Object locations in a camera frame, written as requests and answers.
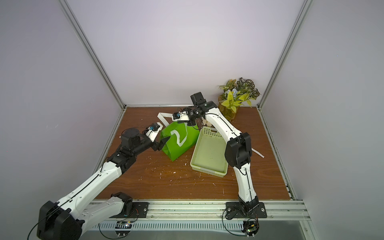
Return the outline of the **green insulated delivery bag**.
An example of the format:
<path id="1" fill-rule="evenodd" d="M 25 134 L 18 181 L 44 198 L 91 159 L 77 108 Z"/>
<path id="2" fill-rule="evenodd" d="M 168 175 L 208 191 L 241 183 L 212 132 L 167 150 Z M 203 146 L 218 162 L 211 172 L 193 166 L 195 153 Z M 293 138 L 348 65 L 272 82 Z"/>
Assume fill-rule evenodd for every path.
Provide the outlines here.
<path id="1" fill-rule="evenodd" d="M 160 133 L 160 139 L 169 137 L 162 151 L 173 162 L 197 143 L 200 131 L 188 123 L 169 123 L 166 118 L 171 117 L 172 114 L 158 113 L 158 119 L 165 126 Z"/>

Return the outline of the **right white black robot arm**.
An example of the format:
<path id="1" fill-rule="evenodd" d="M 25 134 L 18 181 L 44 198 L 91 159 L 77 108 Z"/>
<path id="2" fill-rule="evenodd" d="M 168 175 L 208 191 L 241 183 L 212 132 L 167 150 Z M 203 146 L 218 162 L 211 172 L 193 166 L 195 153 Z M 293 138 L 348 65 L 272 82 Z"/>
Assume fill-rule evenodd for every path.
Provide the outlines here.
<path id="1" fill-rule="evenodd" d="M 251 177 L 253 152 L 251 136 L 235 128 L 211 101 L 192 108 L 184 108 L 179 115 L 181 120 L 191 124 L 195 124 L 197 119 L 207 120 L 226 141 L 225 159 L 235 171 L 240 205 L 243 212 L 251 212 L 259 205 Z"/>

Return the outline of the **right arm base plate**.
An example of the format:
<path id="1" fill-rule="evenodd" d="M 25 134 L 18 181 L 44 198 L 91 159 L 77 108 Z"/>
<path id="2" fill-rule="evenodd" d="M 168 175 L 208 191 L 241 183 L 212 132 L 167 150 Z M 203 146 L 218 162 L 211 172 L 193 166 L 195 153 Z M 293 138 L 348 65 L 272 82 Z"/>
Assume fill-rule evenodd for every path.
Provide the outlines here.
<path id="1" fill-rule="evenodd" d="M 265 204 L 259 202 L 255 207 L 248 209 L 240 202 L 226 202 L 225 218 L 232 219 L 266 219 L 268 217 Z"/>

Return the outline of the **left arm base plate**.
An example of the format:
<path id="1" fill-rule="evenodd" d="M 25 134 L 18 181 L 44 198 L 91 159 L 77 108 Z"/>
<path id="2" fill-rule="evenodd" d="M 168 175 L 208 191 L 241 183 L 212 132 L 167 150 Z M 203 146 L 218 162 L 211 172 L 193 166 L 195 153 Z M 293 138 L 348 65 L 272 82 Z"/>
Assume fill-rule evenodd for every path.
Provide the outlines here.
<path id="1" fill-rule="evenodd" d="M 124 205 L 123 210 L 111 218 L 146 218 L 148 209 L 148 202 L 132 202 Z"/>

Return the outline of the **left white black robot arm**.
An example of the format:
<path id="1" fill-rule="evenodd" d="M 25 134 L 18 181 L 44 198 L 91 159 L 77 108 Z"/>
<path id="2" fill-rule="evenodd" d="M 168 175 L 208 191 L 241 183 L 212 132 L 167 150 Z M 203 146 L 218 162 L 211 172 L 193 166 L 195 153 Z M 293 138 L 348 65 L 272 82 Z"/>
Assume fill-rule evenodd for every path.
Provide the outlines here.
<path id="1" fill-rule="evenodd" d="M 57 202 L 48 201 L 40 208 L 37 237 L 41 240 L 78 240 L 95 225 L 120 214 L 132 203 L 132 198 L 122 192 L 95 207 L 88 205 L 124 174 L 139 154 L 147 149 L 160 151 L 168 140 L 164 138 L 156 142 L 143 134 L 123 137 L 116 151 L 95 174 Z"/>

